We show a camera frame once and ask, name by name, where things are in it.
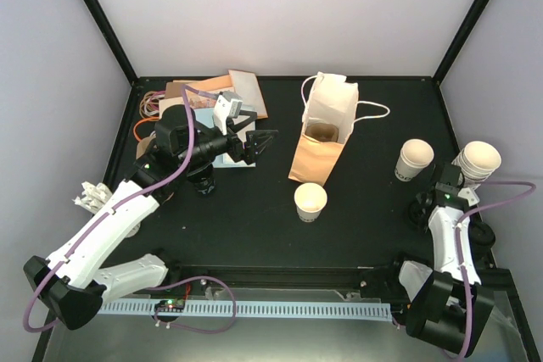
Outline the brown pulp cup carrier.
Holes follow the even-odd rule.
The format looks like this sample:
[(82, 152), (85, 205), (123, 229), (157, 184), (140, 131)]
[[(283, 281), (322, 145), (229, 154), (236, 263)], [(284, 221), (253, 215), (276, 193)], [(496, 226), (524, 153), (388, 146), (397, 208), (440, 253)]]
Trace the brown pulp cup carrier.
[(314, 123), (306, 127), (305, 135), (318, 142), (336, 142), (339, 128), (326, 123)]

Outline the brown paper takeout bag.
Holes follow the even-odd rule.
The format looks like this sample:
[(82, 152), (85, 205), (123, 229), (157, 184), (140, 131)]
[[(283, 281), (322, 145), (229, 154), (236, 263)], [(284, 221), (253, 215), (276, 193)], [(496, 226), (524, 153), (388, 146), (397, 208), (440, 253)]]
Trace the brown paper takeout bag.
[(302, 183), (324, 185), (349, 141), (355, 123), (381, 119), (389, 107), (359, 99), (356, 83), (344, 75), (322, 72), (306, 78), (311, 82), (303, 96), (304, 113), (298, 144), (288, 178)]

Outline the single white paper cup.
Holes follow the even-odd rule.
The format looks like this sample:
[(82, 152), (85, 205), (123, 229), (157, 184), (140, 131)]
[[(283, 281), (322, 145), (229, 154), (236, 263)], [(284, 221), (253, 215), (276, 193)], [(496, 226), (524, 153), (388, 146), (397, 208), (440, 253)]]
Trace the single white paper cup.
[(299, 218), (307, 223), (315, 221), (327, 204), (325, 189), (316, 183), (299, 185), (294, 192), (294, 202)]

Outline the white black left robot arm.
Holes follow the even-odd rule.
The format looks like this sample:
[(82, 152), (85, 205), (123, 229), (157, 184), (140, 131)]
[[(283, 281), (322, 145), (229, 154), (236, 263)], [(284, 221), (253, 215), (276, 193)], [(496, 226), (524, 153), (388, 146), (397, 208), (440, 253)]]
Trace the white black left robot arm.
[(184, 181), (203, 196), (212, 193), (216, 157), (227, 154), (235, 162), (256, 162), (278, 132), (252, 130), (240, 139), (238, 131), (255, 121), (255, 113), (247, 111), (245, 117), (238, 124), (228, 119), (221, 130), (196, 121), (186, 104), (167, 108), (155, 124), (154, 140), (107, 203), (61, 248), (25, 263), (23, 270), (34, 293), (25, 309), (24, 328), (35, 331), (30, 313), (36, 301), (42, 301), (57, 322), (76, 330), (104, 304), (127, 294), (143, 289), (175, 292), (182, 284), (182, 273), (157, 255), (148, 253), (109, 269), (102, 264)]

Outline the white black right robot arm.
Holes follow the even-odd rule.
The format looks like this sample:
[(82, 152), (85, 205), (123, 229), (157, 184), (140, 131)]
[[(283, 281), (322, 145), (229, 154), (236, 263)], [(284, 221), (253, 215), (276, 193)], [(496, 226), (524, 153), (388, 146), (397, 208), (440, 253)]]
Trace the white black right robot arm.
[(482, 286), (474, 267), (469, 202), (460, 196), (462, 186), (458, 166), (434, 167), (430, 187), (407, 209), (408, 220), (431, 234), (433, 264), (406, 259), (385, 276), (391, 294), (408, 294), (407, 334), (459, 359), (473, 353), (494, 307), (493, 292)]

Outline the brown white flat paper bag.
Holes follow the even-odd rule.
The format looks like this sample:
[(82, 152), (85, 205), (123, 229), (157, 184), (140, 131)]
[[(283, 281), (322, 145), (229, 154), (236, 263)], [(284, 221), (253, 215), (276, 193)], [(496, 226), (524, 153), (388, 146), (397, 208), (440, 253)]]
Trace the brown white flat paper bag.
[(242, 70), (229, 70), (228, 74), (234, 91), (257, 113), (258, 119), (267, 119), (265, 101), (255, 73)]

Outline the short white cup stack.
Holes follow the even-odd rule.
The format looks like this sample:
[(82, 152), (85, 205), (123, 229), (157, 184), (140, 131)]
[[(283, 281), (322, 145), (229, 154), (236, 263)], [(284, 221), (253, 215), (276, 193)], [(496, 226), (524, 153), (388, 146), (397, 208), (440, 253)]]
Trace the short white cup stack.
[(424, 140), (410, 139), (400, 150), (395, 165), (395, 176), (403, 182), (411, 181), (434, 160), (433, 148)]

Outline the tall white cup stack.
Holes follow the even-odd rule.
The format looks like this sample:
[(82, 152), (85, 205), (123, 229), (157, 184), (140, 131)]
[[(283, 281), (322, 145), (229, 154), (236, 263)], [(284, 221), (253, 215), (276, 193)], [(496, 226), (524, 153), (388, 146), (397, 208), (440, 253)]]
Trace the tall white cup stack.
[(476, 189), (501, 166), (501, 155), (487, 142), (472, 141), (452, 160), (452, 164), (461, 169), (463, 186)]

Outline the stack of black lids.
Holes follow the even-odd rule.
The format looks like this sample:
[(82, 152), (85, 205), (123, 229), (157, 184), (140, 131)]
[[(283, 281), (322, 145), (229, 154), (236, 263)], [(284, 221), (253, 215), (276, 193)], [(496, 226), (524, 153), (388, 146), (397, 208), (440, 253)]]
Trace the stack of black lids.
[[(420, 233), (428, 231), (428, 208), (424, 208), (418, 201), (411, 201), (406, 210), (407, 222), (411, 228)], [(471, 249), (475, 252), (486, 253), (495, 244), (495, 233), (488, 224), (482, 220), (471, 220), (468, 229)]]

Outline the black enclosure frame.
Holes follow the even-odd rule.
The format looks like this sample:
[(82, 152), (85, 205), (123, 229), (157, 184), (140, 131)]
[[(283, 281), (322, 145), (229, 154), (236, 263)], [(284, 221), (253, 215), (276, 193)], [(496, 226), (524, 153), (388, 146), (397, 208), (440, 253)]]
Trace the black enclosure frame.
[[(119, 161), (121, 155), (120, 150), (125, 146), (126, 143), (126, 131), (128, 129), (128, 126), (130, 125), (130, 113), (136, 106), (138, 93), (143, 91), (144, 84), (147, 84), (147, 81), (165, 81), (166, 79), (173, 79), (177, 75), (138, 76), (130, 63), (128, 56), (122, 48), (118, 36), (115, 34), (115, 30), (110, 24), (107, 18), (107, 14), (104, 12), (104, 9), (100, 4), (99, 0), (82, 1), (86, 4), (87, 9), (93, 17), (102, 37), (107, 42), (109, 49), (114, 54), (117, 63), (121, 67), (123, 74), (125, 75), (131, 86), (126, 107), (120, 122), (120, 128), (115, 137), (113, 150), (109, 157), (109, 162), (104, 174), (104, 181), (112, 181), (119, 168)], [(431, 83), (432, 88), (436, 93), (436, 97), (438, 98), (440, 103), (441, 114), (444, 116), (444, 121), (447, 126), (447, 132), (449, 133), (448, 137), (450, 138), (451, 145), (456, 150), (456, 153), (458, 153), (459, 151), (459, 146), (456, 140), (456, 135), (453, 131), (450, 116), (448, 113), (445, 112), (445, 100), (442, 96), (440, 85), (446, 78), (453, 64), (456, 62), (458, 54), (464, 47), (464, 44), (471, 35), (473, 28), (478, 23), (478, 20), (483, 14), (484, 9), (486, 8), (489, 1), (490, 0), (473, 0), (469, 10), (466, 13), (466, 16), (462, 20), (462, 24), (459, 26), (457, 33), (453, 37), (451, 44), (447, 48), (444, 57), (439, 62), (438, 68), (433, 75), (355, 75), (355, 78), (363, 79), (365, 81), (383, 82), (421, 80), (421, 82), (423, 82), (423, 80), (426, 80), (427, 83)], [(293, 81), (294, 79), (300, 80), (302, 78), (301, 75), (261, 75), (260, 77), (265, 81), (268, 80), (283, 82)], [(537, 359), (540, 357), (539, 352), (536, 350), (535, 340), (529, 328), (529, 323), (527, 321), (526, 314), (524, 313), (524, 309), (518, 296), (518, 292), (516, 290), (516, 287), (514, 287), (512, 277), (510, 278), (509, 284), (511, 284), (511, 286), (509, 286), (511, 287), (511, 291), (513, 291), (513, 288), (515, 291), (515, 296), (509, 296), (509, 300), (513, 300), (512, 312), (513, 315), (517, 318), (517, 323), (519, 324), (520, 336), (523, 341), (523, 348), (527, 351), (528, 361), (535, 361), (535, 356), (537, 356)], [(51, 332), (54, 331), (46, 331), (40, 335), (31, 361), (43, 361), (45, 359), (46, 352), (49, 349), (50, 338), (52, 335)]]

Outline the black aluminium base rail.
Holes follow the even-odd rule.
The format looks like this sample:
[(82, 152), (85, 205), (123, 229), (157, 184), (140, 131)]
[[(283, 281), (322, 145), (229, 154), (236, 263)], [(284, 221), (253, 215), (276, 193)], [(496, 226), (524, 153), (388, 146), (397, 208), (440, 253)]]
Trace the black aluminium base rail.
[(366, 298), (403, 298), (399, 270), (393, 265), (363, 268), (286, 268), (177, 265), (166, 275), (166, 285), (188, 277), (215, 277), (229, 287), (272, 289), (327, 289), (360, 291)]

